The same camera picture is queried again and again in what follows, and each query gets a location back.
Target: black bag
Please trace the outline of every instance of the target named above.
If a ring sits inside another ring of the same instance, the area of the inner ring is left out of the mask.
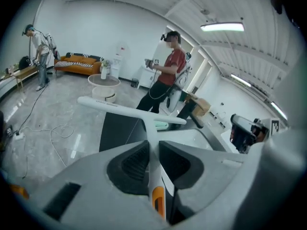
[[[19,61],[19,70],[25,69],[27,67],[31,66],[31,61],[29,59],[29,56],[22,57]]]

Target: striped cushion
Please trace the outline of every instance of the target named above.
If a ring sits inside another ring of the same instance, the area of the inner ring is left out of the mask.
[[[69,67],[69,66],[81,66],[81,67],[93,67],[93,65],[85,64],[85,63],[79,63],[79,62],[67,62],[67,61],[59,61],[55,64],[55,67]]]
[[[97,61],[100,61],[100,62],[102,62],[104,60],[103,57],[99,57],[99,56],[92,56],[92,55],[79,54],[79,53],[71,53],[71,52],[68,52],[66,54],[66,58],[69,58],[71,56],[83,56],[85,58],[93,58],[93,59],[96,59]]]

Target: wooden bench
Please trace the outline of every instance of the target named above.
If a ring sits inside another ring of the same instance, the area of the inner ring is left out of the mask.
[[[24,91],[24,85],[23,85],[23,79],[28,77],[29,75],[33,74],[37,72],[37,67],[36,66],[31,66],[31,67],[27,67],[21,71],[17,71],[13,74],[13,76],[16,78],[16,82],[17,82],[17,89],[19,91],[19,85],[18,85],[18,80],[20,81],[22,90]]]

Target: orange accent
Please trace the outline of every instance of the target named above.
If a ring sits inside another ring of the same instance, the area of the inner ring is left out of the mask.
[[[81,63],[92,65],[96,62],[96,59],[84,57]]]
[[[78,63],[80,63],[80,62],[82,62],[83,58],[84,58],[83,56],[74,56],[74,55],[72,55],[70,57],[70,62],[78,62]]]
[[[10,189],[16,193],[16,194],[20,194],[21,196],[23,196],[25,199],[29,199],[29,194],[27,193],[27,191],[20,186],[17,185],[10,185]]]
[[[54,60],[54,65],[56,65],[56,63],[58,63],[59,60]],[[93,64],[93,67],[82,67],[82,66],[78,66],[78,65],[72,65],[69,67],[54,67],[54,70],[59,70],[59,71],[69,71],[69,72],[74,72],[74,73],[80,73],[80,74],[84,74],[84,75],[93,75],[93,74],[99,74],[100,73],[100,66],[101,66],[101,62],[100,61],[96,61]]]
[[[153,190],[153,207],[155,208],[155,202],[158,203],[158,213],[165,218],[165,209],[164,209],[164,188],[161,186],[156,187]]]

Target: ceiling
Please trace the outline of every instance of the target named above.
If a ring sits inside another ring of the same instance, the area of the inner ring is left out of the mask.
[[[271,0],[114,0],[146,8],[189,34],[221,74],[240,76],[262,93],[272,91],[306,50],[300,31]],[[203,32],[213,22],[242,22],[244,32]]]

